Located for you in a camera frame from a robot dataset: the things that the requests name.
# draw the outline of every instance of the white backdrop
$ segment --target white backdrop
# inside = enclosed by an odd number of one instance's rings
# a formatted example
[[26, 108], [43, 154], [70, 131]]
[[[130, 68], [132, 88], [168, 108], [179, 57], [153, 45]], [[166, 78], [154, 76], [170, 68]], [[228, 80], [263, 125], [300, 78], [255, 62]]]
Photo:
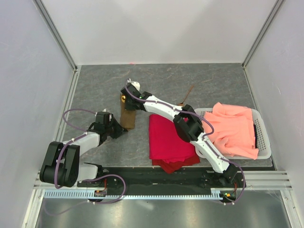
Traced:
[[304, 2], [285, 1], [247, 67], [272, 141], [304, 218]]
[[0, 227], [20, 228], [73, 72], [31, 0], [0, 21]]
[[79, 65], [242, 62], [275, 0], [43, 0]]

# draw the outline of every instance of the robotic arm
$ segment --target robotic arm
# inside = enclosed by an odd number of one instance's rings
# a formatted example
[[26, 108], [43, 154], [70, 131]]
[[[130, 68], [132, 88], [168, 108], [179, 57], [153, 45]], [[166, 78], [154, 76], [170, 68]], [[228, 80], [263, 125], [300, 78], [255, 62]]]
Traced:
[[[161, 115], [175, 125], [178, 136], [185, 142], [193, 144], [199, 151], [199, 156], [204, 155], [210, 162], [213, 170], [219, 174], [219, 180], [224, 184], [232, 183], [237, 168], [229, 163], [208, 139], [204, 133], [201, 120], [190, 105], [175, 106], [162, 101], [150, 93], [139, 92], [137, 82], [128, 81], [121, 89], [125, 100], [126, 110], [143, 110]], [[96, 113], [96, 120], [91, 124], [86, 135], [68, 145], [60, 160], [57, 183], [60, 186], [72, 187], [76, 181], [94, 179], [98, 174], [98, 165], [86, 164], [79, 166], [79, 156], [86, 151], [100, 146], [108, 136], [118, 138], [126, 130], [115, 120], [113, 114], [108, 112]], [[52, 142], [47, 150], [41, 171], [42, 182], [54, 184], [56, 164], [63, 145], [67, 142]]]

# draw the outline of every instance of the white plastic basket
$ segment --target white plastic basket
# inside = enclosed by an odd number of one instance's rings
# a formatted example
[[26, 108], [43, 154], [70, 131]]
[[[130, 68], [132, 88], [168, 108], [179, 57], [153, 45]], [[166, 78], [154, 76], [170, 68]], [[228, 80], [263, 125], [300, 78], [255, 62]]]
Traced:
[[[257, 132], [257, 147], [258, 147], [257, 159], [267, 159], [271, 156], [271, 149], [270, 149], [270, 142], [264, 125], [264, 121], [261, 117], [261, 114], [257, 110], [255, 109], [251, 109], [251, 110]], [[205, 112], [212, 112], [212, 108], [197, 108], [195, 109], [195, 112], [198, 115], [204, 117]], [[233, 157], [226, 156], [226, 157], [232, 159], [250, 159], [240, 156], [233, 156]]]

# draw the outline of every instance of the orange fabric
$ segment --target orange fabric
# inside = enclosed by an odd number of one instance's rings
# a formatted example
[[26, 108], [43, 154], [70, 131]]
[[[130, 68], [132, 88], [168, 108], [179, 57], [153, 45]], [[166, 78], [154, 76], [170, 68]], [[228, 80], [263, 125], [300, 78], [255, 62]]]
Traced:
[[[250, 108], [216, 103], [212, 113], [205, 113], [204, 117], [215, 130], [208, 137], [223, 155], [257, 158]], [[210, 133], [209, 125], [202, 123], [205, 132]]]

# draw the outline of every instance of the red cloth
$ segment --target red cloth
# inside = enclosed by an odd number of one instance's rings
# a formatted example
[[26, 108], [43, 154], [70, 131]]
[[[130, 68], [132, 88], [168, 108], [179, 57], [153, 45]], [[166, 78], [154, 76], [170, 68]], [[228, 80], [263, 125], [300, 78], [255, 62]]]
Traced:
[[152, 160], [152, 165], [159, 165], [165, 170], [166, 173], [173, 173], [176, 170], [179, 170], [181, 167], [186, 165], [193, 165], [200, 162], [200, 158], [197, 154], [194, 156], [187, 158], [185, 161], [177, 161], [165, 163], [163, 160]]
[[194, 146], [180, 139], [174, 123], [156, 114], [150, 115], [149, 119], [150, 159], [183, 162], [195, 155]]

